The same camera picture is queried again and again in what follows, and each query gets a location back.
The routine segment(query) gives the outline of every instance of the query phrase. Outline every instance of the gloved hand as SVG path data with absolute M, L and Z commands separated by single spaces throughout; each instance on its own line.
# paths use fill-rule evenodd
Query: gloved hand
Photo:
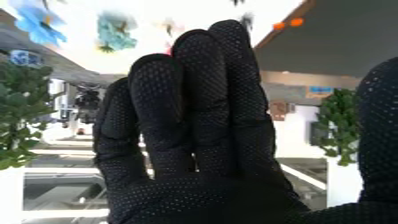
M 360 99 L 360 108 L 372 106 L 374 99 Z M 172 57 L 149 55 L 136 61 L 127 79 L 108 87 L 94 151 L 108 187 L 110 224 L 398 220 L 396 160 L 383 160 L 385 173 L 362 165 L 383 152 L 396 159 L 396 122 L 380 151 L 360 141 L 358 165 L 371 176 L 364 175 L 360 203 L 309 212 L 273 159 L 275 130 L 266 110 L 246 31 L 236 21 L 223 21 L 207 31 L 181 36 Z M 362 114 L 365 124 L 369 115 Z M 380 133 L 362 127 L 378 137 Z M 140 132 L 154 179 L 136 146 Z M 388 178 L 383 184 L 367 181 L 378 177 Z

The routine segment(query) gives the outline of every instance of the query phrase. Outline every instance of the black glove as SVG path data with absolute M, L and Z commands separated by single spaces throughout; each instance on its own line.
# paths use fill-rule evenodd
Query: black glove
M 195 30 L 181 36 L 172 57 L 149 55 L 136 61 L 129 79 L 108 87 L 94 151 L 108 186 L 110 224 L 390 223 L 398 200 L 383 187 L 398 186 L 396 176 L 390 180 L 394 162 L 385 165 L 385 184 L 364 184 L 360 204 L 309 212 L 273 159 L 275 130 L 266 110 L 246 31 L 236 21 L 223 21 L 209 31 Z M 394 139 L 387 139 L 392 148 L 381 149 L 390 158 L 394 131 Z M 145 174 L 138 132 L 154 179 Z M 374 145 L 362 148 L 374 151 Z M 367 189 L 378 193 L 367 195 Z M 376 198 L 388 195 L 388 201 L 372 202 L 374 194 Z

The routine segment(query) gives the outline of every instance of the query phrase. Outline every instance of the hanging decoration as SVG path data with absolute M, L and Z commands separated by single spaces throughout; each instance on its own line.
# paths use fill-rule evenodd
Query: hanging decoration
M 134 20 L 122 18 L 110 13 L 104 13 L 97 18 L 97 49 L 104 53 L 133 48 L 136 45 L 136 39 L 129 36 L 129 30 L 134 29 Z
M 246 31 L 252 30 L 252 20 L 253 20 L 253 15 L 250 12 L 245 13 L 245 15 L 239 18 L 239 23 L 246 29 Z
M 234 6 L 241 3 L 245 3 L 245 0 L 230 0 L 232 1 L 232 4 L 234 4 Z
M 54 13 L 46 7 L 35 6 L 21 6 L 15 11 L 21 19 L 15 20 L 14 25 L 19 30 L 28 32 L 31 42 L 58 46 L 58 41 L 65 42 L 65 36 L 53 28 L 63 24 Z
M 303 19 L 294 18 L 289 20 L 287 23 L 280 22 L 273 24 L 273 30 L 282 30 L 287 26 L 300 27 L 303 25 Z

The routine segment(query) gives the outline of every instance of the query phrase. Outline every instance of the ceiling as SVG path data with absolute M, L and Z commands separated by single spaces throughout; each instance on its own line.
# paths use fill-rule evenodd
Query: ceiling
M 316 0 L 300 28 L 257 49 L 261 69 L 362 77 L 398 53 L 398 1 Z

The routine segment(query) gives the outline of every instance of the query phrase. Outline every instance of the hand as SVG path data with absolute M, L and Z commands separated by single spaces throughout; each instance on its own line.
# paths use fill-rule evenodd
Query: hand
M 246 31 L 225 21 L 181 36 L 172 57 L 136 61 L 108 88 L 94 149 L 110 223 L 230 223 L 259 208 L 307 210 L 273 159 L 266 110 Z

